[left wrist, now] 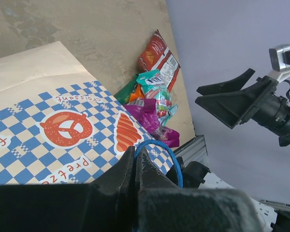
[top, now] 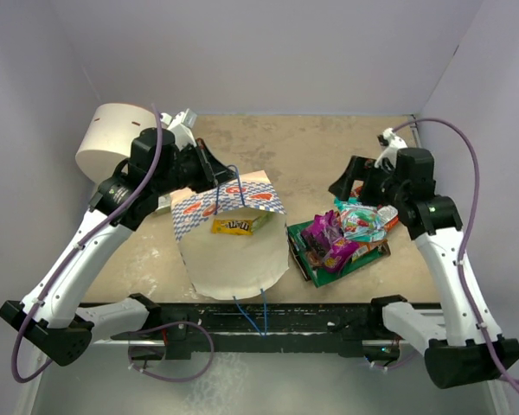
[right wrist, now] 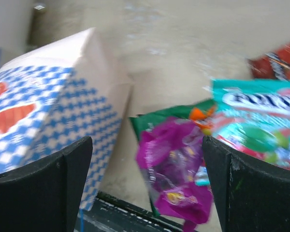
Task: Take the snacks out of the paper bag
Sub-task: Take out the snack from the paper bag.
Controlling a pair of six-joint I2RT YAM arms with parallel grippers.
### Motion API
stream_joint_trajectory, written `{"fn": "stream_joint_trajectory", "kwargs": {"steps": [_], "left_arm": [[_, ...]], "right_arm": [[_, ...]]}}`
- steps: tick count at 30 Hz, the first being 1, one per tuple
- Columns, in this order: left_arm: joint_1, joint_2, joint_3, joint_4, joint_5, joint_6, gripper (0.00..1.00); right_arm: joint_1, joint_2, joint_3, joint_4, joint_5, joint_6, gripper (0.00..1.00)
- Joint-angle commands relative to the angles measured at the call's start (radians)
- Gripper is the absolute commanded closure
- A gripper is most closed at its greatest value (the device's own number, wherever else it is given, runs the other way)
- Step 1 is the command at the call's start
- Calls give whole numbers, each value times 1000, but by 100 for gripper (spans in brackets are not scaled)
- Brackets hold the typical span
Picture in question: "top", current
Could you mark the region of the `teal snack bag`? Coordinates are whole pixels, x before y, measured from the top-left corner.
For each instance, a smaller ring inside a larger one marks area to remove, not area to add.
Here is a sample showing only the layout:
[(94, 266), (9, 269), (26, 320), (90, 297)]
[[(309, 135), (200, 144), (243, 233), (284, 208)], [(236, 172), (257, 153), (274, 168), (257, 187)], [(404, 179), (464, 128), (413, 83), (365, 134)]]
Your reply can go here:
[(376, 207), (364, 206), (356, 198), (334, 200), (340, 227), (346, 239), (358, 242), (376, 242), (386, 238)]

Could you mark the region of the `red orange snack bag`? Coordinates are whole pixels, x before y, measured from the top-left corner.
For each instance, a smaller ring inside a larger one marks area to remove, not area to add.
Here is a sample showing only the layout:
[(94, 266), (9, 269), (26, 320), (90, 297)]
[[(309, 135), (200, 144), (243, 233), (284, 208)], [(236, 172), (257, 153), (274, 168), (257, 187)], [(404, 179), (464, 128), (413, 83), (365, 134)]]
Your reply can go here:
[[(362, 203), (359, 200), (361, 191), (362, 191), (362, 186), (358, 186), (356, 188), (353, 188), (350, 193), (350, 200), (353, 203), (360, 205), (360, 206), (362, 206)], [(388, 205), (388, 206), (379, 205), (377, 207), (377, 214), (379, 217), (379, 222), (381, 223), (381, 227), (386, 232), (391, 231), (399, 222), (397, 209), (390, 205)]]

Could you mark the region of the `yellow snack bag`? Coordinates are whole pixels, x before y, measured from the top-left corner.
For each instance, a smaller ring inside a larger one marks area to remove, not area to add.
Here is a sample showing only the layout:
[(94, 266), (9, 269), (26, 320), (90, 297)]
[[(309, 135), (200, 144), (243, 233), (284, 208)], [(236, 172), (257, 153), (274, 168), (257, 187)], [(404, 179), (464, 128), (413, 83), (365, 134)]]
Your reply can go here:
[(236, 236), (253, 235), (252, 220), (214, 220), (211, 232), (214, 234), (229, 234)]

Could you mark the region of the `blue checkered paper bag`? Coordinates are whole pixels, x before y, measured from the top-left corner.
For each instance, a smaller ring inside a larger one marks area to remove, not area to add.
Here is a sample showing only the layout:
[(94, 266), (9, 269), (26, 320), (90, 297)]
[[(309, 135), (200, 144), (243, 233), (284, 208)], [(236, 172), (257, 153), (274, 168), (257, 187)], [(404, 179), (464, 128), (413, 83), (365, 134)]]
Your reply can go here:
[[(201, 296), (239, 303), (264, 297), (289, 268), (286, 211), (266, 172), (236, 179), (197, 194), (172, 194), (171, 215), (177, 247), (190, 283)], [(251, 236), (214, 234), (214, 220), (271, 219)]]

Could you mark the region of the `magenta snack bag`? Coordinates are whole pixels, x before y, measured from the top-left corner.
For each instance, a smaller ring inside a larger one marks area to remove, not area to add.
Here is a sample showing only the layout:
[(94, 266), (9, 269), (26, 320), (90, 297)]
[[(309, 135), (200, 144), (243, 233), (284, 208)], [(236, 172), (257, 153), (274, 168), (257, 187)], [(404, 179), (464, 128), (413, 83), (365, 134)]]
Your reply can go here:
[(358, 242), (344, 236), (339, 213), (335, 210), (316, 214), (300, 235), (317, 255), (321, 266), (330, 273), (340, 272), (360, 248)]

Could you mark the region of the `light green snack bag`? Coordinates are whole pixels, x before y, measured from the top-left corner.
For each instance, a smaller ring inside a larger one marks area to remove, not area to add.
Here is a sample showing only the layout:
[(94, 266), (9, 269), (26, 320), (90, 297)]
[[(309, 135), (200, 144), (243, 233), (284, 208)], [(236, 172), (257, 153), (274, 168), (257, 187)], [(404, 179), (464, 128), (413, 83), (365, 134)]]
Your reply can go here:
[(272, 217), (271, 212), (264, 212), (260, 216), (252, 220), (251, 232), (256, 233), (259, 231)]

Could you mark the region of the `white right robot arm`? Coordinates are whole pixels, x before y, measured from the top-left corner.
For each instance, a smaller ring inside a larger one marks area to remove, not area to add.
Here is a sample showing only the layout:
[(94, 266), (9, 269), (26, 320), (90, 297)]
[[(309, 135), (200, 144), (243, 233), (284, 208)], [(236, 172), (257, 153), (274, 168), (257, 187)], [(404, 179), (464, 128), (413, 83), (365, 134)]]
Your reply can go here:
[(368, 331), (377, 338), (400, 336), (423, 356), (433, 384), (446, 389), (500, 378), (519, 360), (519, 341), (505, 338), (492, 317), (461, 249), (465, 234), (457, 207), (436, 194), (433, 172), (433, 156), (424, 149), (403, 148), (381, 161), (353, 156), (329, 191), (345, 201), (361, 182), (360, 203), (397, 209), (436, 285), (444, 323), (403, 297), (382, 297), (372, 302)]

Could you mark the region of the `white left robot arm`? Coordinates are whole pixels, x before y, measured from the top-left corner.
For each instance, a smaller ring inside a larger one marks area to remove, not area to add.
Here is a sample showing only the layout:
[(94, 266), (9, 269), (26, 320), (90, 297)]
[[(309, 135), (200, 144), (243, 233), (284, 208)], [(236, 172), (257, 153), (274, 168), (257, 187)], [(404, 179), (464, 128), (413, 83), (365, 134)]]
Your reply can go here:
[(179, 145), (173, 132), (142, 130), (130, 155), (104, 180), (89, 202), (80, 228), (43, 280), (22, 300), (7, 301), (0, 317), (17, 332), (11, 362), (22, 340), (65, 367), (97, 340), (134, 332), (157, 335), (160, 308), (141, 294), (95, 308), (80, 302), (109, 258), (156, 211), (158, 199), (189, 188), (196, 193), (234, 180), (200, 138)]

